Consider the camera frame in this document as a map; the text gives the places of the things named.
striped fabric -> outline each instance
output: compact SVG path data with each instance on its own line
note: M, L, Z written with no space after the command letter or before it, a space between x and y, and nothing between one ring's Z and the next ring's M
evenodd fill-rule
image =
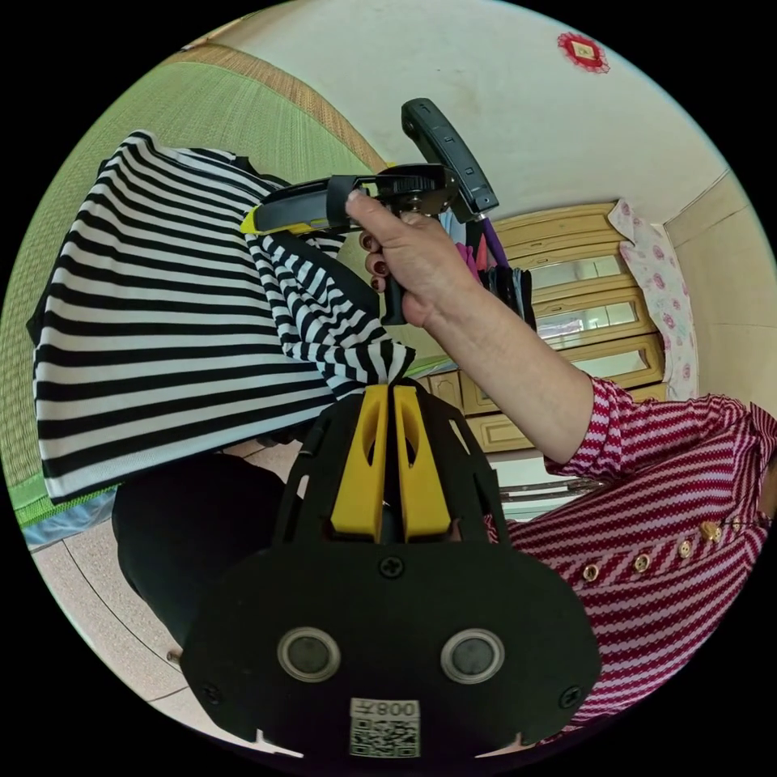
M768 413L715 396L635 404L609 381L593 385L580 450L565 466L546 467L612 484L509 524L513 545L576 591L599 641L599 680L554 740L627 709L682 669L741 591L770 526L758 510L777 447ZM704 521L720 526L719 539L705 539ZM642 554L649 566L638 571Z
M337 262L344 239L240 233L284 185L142 131L104 163L29 325L53 503L308 421L410 365Z

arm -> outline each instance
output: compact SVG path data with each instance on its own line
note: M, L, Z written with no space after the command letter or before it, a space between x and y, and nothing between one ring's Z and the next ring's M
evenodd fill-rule
M575 455L559 465L546 458L554 475L620 478L665 461L747 415L741 402L710 395L685 402L635 402L609 380L592 379L593 413Z
M478 284L440 303L424 328L542 453L572 458L593 408L584 372Z

wooden cabinet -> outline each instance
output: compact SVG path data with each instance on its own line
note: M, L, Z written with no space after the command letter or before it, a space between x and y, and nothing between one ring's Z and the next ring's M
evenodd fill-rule
M537 333L589 375L636 401L666 398L664 348L642 290L609 223L614 202L515 216L494 228L512 267L532 273ZM463 372L426 378L430 393L459 407L484 451L531 448L521 431Z
M508 260L565 248L619 242L621 234L608 221L614 202L543 210L503 219L494 225Z
M635 388L629 394L637 402L643 402L646 399L663 401L666 399L666 384ZM486 453L533 448L523 432L503 413L467 418L467 423Z
M639 288L621 256L619 240L572 246L510 260L510 266L531 270L532 302Z
M534 304L537 334L556 350L656 331L639 288Z

person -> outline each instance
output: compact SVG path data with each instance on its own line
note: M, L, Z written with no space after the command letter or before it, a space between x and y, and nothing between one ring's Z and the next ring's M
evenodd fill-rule
M374 288L396 278L408 323L493 399L550 473L605 483L508 522L512 544L576 592L601 654L571 725L538 744L596 730L682 669L740 592L777 509L777 421L722 396L635 403L481 287L436 220L398 218L361 193L346 209L363 228ZM270 544L282 491L274 473L215 454L119 486L121 569L180 644L209 586ZM523 748L518 734L495 754Z

red decoration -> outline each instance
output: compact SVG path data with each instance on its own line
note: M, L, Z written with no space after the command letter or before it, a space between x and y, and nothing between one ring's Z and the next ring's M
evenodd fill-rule
M590 38L575 32L565 32L558 36L558 47L564 52L567 59L589 73L609 72L605 52L596 41Z

